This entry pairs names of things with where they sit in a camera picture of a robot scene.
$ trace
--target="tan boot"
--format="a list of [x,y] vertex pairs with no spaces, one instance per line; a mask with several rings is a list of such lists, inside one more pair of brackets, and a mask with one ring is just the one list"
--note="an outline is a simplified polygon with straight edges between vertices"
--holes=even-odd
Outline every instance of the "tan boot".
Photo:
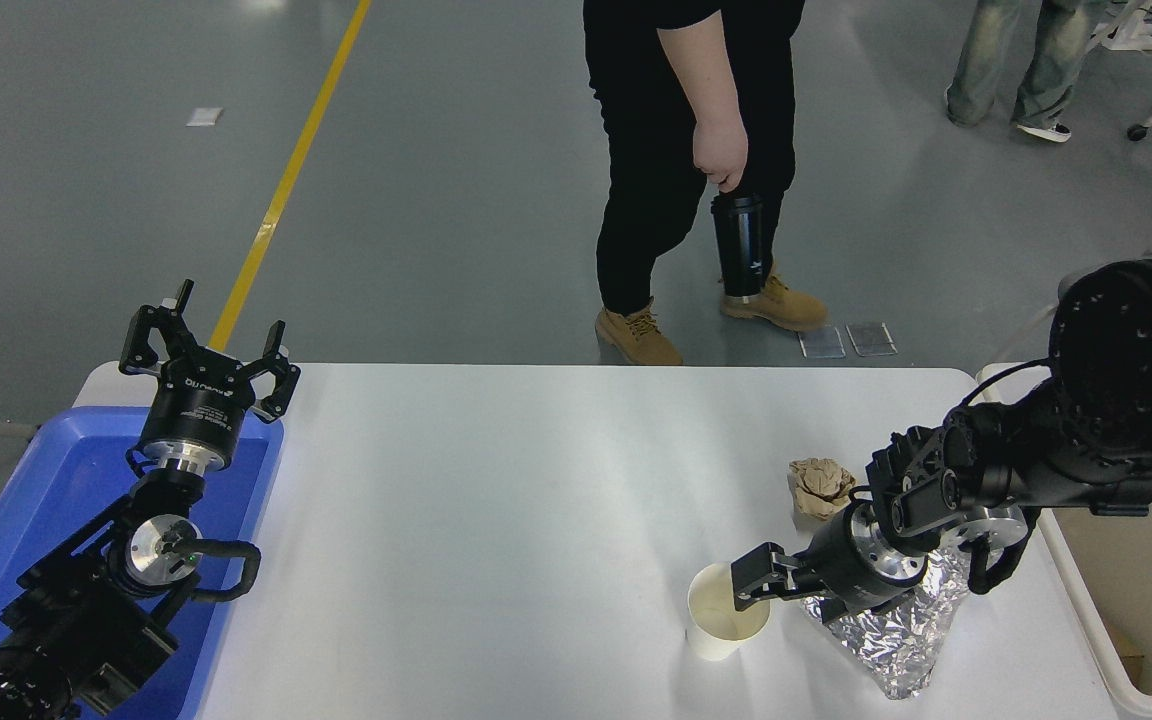
[[612,313],[604,306],[594,320],[594,332],[634,365],[682,365],[682,355],[657,327],[652,301],[629,314]]
[[808,293],[790,290],[774,274],[767,278],[763,291],[750,300],[723,296],[721,309],[732,318],[763,318],[787,331],[814,331],[829,316],[824,302]]

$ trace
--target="hand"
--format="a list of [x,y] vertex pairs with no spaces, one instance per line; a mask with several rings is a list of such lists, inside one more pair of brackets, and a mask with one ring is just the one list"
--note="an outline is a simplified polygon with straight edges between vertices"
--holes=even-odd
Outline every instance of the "hand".
[[696,123],[691,137],[691,157],[696,169],[705,173],[719,192],[736,190],[745,174],[749,137],[740,118],[722,123]]

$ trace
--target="aluminum foil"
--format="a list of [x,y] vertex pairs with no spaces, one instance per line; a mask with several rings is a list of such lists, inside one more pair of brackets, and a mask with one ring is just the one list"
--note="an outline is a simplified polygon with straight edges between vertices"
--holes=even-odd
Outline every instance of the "aluminum foil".
[[[927,555],[927,575],[914,598],[887,614],[862,612],[827,624],[827,629],[892,700],[918,696],[950,631],[954,614],[968,594],[969,555],[940,550]],[[803,609],[820,621],[819,598],[806,598]]]

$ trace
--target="crumpled brown paper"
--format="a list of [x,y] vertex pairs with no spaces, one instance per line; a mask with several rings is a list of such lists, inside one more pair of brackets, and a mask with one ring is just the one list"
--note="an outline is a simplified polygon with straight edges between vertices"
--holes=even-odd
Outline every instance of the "crumpled brown paper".
[[828,457],[808,457],[790,462],[794,506],[816,520],[832,518],[847,507],[847,491],[856,487],[856,478]]

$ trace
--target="black tumbler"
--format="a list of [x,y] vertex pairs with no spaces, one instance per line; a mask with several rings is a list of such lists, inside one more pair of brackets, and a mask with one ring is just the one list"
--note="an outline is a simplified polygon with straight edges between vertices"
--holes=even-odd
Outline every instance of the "black tumbler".
[[763,291],[763,200],[750,195],[719,194],[708,206],[718,236],[718,265],[728,297],[753,297]]

